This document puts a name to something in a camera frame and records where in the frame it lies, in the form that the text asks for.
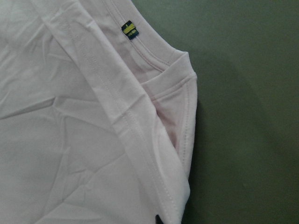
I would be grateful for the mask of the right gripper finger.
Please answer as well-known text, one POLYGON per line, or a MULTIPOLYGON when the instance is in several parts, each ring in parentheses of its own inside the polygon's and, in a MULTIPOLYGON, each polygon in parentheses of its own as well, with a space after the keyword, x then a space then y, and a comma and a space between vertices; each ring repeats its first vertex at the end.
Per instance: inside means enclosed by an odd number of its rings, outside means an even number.
POLYGON ((162 224, 162 220, 159 215, 155 216, 156 224, 162 224))

